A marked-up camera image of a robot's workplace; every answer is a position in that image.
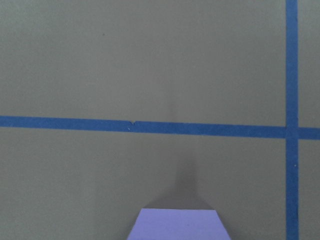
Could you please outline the purple foam cube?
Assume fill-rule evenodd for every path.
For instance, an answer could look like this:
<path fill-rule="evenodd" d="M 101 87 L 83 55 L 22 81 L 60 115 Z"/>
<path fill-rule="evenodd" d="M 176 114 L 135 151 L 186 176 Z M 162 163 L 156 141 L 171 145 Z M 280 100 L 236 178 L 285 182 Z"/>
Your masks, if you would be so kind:
<path fill-rule="evenodd" d="M 215 210 L 143 208 L 129 240 L 229 240 Z"/>

